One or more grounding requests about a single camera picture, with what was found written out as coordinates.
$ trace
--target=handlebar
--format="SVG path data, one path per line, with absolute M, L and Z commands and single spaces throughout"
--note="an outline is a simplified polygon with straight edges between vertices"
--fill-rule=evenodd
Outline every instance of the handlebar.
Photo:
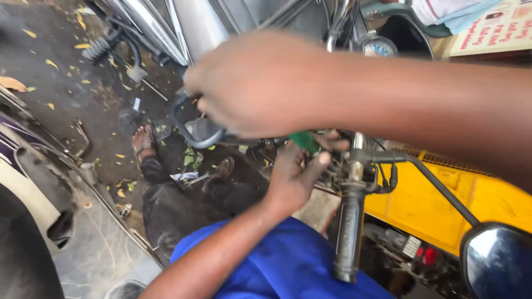
M 362 190 L 352 186 L 342 189 L 340 227 L 333 269 L 335 277 L 346 283 L 356 282 L 359 270 L 364 200 L 365 193 Z
M 208 148 L 218 143 L 226 134 L 226 130 L 224 128 L 220 128 L 211 137 L 207 139 L 196 140 L 192 136 L 192 134 L 190 134 L 187 127 L 185 127 L 185 124 L 179 120 L 177 113 L 179 112 L 179 110 L 181 110 L 181 107 L 183 107 L 183 105 L 187 102 L 192 102 L 192 99 L 187 95 L 181 95 L 172 106 L 173 123 L 176 125 L 176 128 L 179 130 L 181 135 L 183 135 L 183 138 L 190 144 L 190 146 L 196 148 Z

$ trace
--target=yellow leaf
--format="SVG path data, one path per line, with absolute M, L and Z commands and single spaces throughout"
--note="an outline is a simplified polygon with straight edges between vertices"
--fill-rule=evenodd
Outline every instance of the yellow leaf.
M 36 37 L 37 37 L 37 35 L 36 35 L 35 33 L 31 32 L 31 31 L 29 31 L 29 30 L 25 30 L 25 29 L 23 29 L 23 30 L 24 30 L 24 32 L 26 32 L 26 33 L 27 33 L 29 36 L 31 36 L 32 38 L 36 38 Z
M 53 65 L 56 69 L 59 69 L 55 63 L 53 63 L 50 59 L 46 60 L 46 64 Z
M 114 63 L 114 58 L 112 56 L 109 57 L 109 62 L 111 63 L 112 66 L 114 66 L 115 68 L 118 68 L 118 65 Z
M 78 23 L 83 27 L 83 30 L 87 31 L 87 25 L 83 22 L 83 16 L 80 13 L 76 13 L 76 16 L 78 16 Z
M 15 89 L 21 93 L 26 92 L 26 85 L 22 84 L 20 81 L 13 79 L 11 77 L 0 77 L 0 85 L 5 88 Z
M 74 46 L 75 49 L 86 49 L 88 47 L 90 47 L 89 44 L 78 44 L 78 45 Z

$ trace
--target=screwdriver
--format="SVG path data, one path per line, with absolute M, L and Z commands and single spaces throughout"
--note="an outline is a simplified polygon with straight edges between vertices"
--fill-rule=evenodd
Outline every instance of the screwdriver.
M 288 138 L 292 139 L 300 148 L 309 151 L 311 157 L 315 157 L 320 153 L 320 145 L 314 140 L 314 137 L 312 137 L 312 134 L 308 131 L 300 131 L 290 134 L 288 135 Z

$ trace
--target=mechanic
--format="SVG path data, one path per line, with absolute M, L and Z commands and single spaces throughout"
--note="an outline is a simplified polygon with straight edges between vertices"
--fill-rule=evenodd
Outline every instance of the mechanic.
M 202 56 L 185 87 L 203 95 L 200 110 L 241 137 L 362 131 L 482 165 L 530 192 L 523 175 L 532 170 L 532 156 L 523 155 L 532 150 L 529 78 L 524 69 L 331 54 L 303 38 L 263 31 Z M 142 298 L 391 298 L 363 272 L 354 285 L 335 280 L 334 249 L 289 217 L 331 159 L 321 153 L 302 169 L 303 157 L 288 145 L 264 199 L 183 238 L 173 264 Z

